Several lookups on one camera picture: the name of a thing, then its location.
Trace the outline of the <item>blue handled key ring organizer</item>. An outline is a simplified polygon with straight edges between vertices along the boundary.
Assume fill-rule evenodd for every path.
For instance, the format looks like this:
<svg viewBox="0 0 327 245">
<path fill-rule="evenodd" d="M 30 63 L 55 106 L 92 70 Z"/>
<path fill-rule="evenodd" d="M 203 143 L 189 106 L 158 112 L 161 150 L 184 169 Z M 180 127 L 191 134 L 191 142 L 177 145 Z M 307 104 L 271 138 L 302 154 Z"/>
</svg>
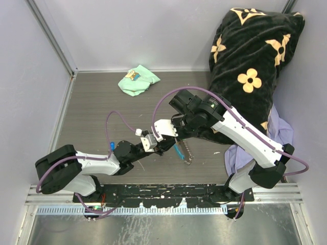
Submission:
<svg viewBox="0 0 327 245">
<path fill-rule="evenodd" d="M 176 141 L 174 149 L 181 160 L 186 165 L 190 165 L 194 160 L 194 155 L 191 152 L 191 148 L 186 140 Z"/>
</svg>

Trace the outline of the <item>key with blue tag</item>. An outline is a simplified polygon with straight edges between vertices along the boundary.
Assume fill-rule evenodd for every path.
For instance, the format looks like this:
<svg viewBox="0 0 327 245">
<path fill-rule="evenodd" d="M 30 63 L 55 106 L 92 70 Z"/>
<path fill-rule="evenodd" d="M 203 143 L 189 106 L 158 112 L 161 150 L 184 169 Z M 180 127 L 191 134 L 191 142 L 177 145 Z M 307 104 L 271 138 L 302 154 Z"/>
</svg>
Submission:
<svg viewBox="0 0 327 245">
<path fill-rule="evenodd" d="M 110 149 L 112 151 L 115 149 L 115 143 L 113 141 L 110 142 Z"/>
</svg>

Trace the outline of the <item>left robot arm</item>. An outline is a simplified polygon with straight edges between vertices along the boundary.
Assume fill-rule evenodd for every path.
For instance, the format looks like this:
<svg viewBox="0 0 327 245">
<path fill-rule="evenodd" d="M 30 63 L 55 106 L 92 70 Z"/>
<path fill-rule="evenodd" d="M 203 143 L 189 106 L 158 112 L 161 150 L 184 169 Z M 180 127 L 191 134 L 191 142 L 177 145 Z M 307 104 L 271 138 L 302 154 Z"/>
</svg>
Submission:
<svg viewBox="0 0 327 245">
<path fill-rule="evenodd" d="M 102 197 L 102 189 L 95 175 L 122 176 L 134 168 L 137 162 L 151 154 L 163 155 L 176 143 L 174 137 L 166 136 L 150 152 L 144 150 L 146 139 L 134 145 L 120 141 L 110 155 L 94 155 L 76 151 L 67 144 L 42 157 L 35 163 L 39 178 L 37 193 L 53 194 L 67 190 L 97 202 Z"/>
</svg>

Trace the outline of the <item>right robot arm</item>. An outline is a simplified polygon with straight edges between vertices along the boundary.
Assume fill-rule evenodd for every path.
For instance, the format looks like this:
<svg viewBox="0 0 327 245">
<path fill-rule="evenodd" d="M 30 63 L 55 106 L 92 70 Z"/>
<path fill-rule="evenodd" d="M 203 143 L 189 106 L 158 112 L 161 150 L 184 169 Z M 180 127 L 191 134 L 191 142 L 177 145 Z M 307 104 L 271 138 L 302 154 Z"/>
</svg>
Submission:
<svg viewBox="0 0 327 245">
<path fill-rule="evenodd" d="M 292 145 L 269 139 L 219 95 L 207 92 L 202 100 L 188 89 L 174 92 L 169 104 L 181 115 L 172 120 L 179 139 L 196 137 L 205 129 L 213 129 L 252 156 L 253 163 L 227 179 L 223 190 L 228 200 L 236 201 L 244 191 L 256 186 L 272 189 L 283 178 L 286 163 L 294 152 Z"/>
</svg>

